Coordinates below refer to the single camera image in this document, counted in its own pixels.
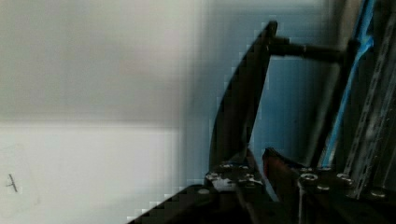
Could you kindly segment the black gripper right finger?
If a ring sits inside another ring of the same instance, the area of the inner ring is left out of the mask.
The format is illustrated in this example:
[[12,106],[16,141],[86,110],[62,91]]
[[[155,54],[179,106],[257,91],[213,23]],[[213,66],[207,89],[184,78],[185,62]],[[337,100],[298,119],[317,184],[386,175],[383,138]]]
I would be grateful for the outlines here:
[[355,224],[345,190],[348,177],[331,168],[306,167],[269,147],[262,155],[263,170],[293,224]]

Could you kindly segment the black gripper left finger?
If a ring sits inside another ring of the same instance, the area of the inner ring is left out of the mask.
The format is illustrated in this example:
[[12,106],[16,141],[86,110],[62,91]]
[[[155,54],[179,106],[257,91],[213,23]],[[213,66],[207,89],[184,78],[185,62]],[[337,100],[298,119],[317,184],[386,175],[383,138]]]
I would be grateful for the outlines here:
[[210,168],[205,175],[205,189],[216,203],[265,200],[265,184],[249,149]]

